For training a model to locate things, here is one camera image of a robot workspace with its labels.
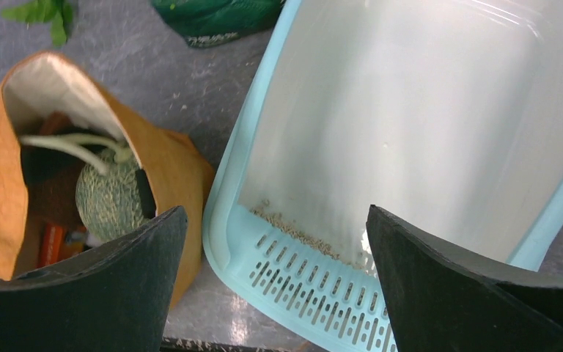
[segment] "gray floor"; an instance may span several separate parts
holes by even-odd
[[[22,0],[0,0],[0,9]],[[188,133],[214,165],[265,50],[270,32],[208,50],[186,48],[148,0],[79,0],[73,38],[62,49],[123,103],[155,124]],[[0,80],[17,61],[51,47],[49,28],[0,18]],[[542,271],[563,276],[563,233]],[[166,336],[317,351],[225,287],[205,263],[170,312]]]

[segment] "green leaf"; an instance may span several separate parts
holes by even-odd
[[[51,25],[51,37],[53,38],[53,45],[55,46],[62,46],[67,42],[64,18],[61,13],[57,13],[53,18],[53,24]]]
[[[67,26],[72,23],[74,20],[74,9],[72,8],[72,4],[65,1],[64,6],[62,8],[62,14],[64,18],[64,24]]]
[[[1,11],[1,17],[23,23],[46,23],[57,14],[53,0],[33,0]]]

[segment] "paper bag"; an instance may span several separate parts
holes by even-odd
[[[187,136],[150,124],[66,57],[50,51],[14,66],[0,86],[0,279],[32,269],[37,260],[43,223],[28,214],[17,136],[36,133],[56,111],[76,127],[128,142],[147,174],[157,215],[175,205],[185,208],[188,231],[173,306],[201,267],[202,213],[214,170]]]

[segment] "melon stem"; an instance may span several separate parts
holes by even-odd
[[[96,168],[101,175],[106,175],[108,172],[108,166],[94,153],[59,136],[20,136],[18,137],[18,141],[22,145],[58,150],[75,156]]]
[[[126,145],[125,147],[123,147],[113,139],[107,137],[95,136],[93,134],[85,133],[63,134],[59,137],[76,144],[97,144],[111,148],[115,153],[114,160],[118,164],[127,161],[133,155],[133,151],[130,150],[129,146]]]

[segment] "melon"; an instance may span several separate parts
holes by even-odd
[[[115,150],[106,148],[97,156],[108,170],[101,173],[91,164],[83,168],[76,184],[76,207],[87,230],[105,243],[134,231],[148,219],[141,206],[135,155],[130,151],[127,157],[116,158]]]

